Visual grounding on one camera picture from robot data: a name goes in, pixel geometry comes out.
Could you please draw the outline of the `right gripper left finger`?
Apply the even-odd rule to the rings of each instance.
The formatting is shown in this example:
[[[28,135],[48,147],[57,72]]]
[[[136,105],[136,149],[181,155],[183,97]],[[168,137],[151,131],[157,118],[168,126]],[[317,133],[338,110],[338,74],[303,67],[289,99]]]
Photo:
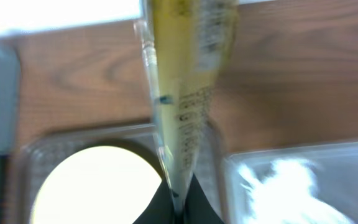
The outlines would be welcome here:
[[[163,179],[149,205],[133,224],[173,224],[174,218],[170,188]]]

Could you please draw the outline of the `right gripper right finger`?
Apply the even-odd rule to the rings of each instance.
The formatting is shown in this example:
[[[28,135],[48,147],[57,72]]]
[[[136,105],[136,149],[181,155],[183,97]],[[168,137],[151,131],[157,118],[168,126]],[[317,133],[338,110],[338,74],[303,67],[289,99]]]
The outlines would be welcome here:
[[[195,175],[186,196],[184,215],[186,224],[224,224],[210,205]]]

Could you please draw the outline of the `green wrapper packet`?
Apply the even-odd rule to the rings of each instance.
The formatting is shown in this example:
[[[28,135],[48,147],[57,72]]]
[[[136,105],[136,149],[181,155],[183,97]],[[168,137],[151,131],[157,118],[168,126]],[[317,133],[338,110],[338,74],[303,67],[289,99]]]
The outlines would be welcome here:
[[[184,211],[213,87],[231,53],[236,0],[141,0],[134,27],[149,79],[157,154]]]

